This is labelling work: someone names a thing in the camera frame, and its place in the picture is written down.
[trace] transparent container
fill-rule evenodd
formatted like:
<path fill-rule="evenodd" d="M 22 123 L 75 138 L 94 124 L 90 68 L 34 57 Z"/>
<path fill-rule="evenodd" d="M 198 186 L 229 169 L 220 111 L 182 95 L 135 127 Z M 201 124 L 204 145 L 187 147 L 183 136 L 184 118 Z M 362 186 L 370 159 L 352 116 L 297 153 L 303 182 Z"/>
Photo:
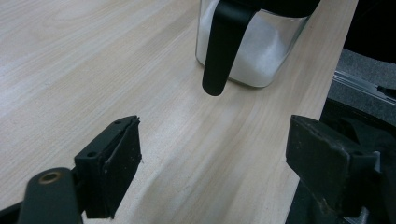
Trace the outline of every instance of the transparent container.
<path fill-rule="evenodd" d="M 195 55 L 197 60 L 203 65 L 207 63 L 206 55 L 208 53 L 211 32 L 214 33 L 217 31 L 212 28 L 212 20 L 218 3 L 219 0 L 201 0 Z M 234 56 L 234 61 L 226 65 L 230 66 L 231 71 L 225 73 L 229 75 L 230 79 L 251 87 L 265 87 L 269 85 L 274 80 L 279 67 L 288 56 L 308 18 L 309 16 L 301 18 L 285 17 L 264 9 L 259 10 L 248 23 L 243 38 L 240 41 L 240 46 Z M 225 41 L 229 37 L 228 34 L 223 36 Z M 217 63 L 222 63 L 219 66 L 224 67 L 226 63 L 221 60 L 224 54 L 228 52 L 224 49 L 217 50 L 220 50 L 220 54 L 215 58 L 211 58 L 214 61 L 211 67 L 217 66 Z M 219 70 L 216 72 L 205 71 L 205 73 L 204 79 L 205 76 L 211 76 L 208 81 L 210 85 L 217 82 L 212 77 L 217 76 Z"/>

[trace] wooden table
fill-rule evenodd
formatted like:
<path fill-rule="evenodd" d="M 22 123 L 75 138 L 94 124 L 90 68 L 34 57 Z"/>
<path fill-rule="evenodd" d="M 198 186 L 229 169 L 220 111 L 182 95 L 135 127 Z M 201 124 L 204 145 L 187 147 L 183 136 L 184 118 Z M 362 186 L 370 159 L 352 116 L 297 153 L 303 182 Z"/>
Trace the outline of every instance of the wooden table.
<path fill-rule="evenodd" d="M 284 223 L 290 115 L 319 117 L 356 4 L 322 0 L 269 87 L 212 97 L 198 0 L 2 1 L 0 209 L 137 115 L 143 162 L 112 223 Z"/>

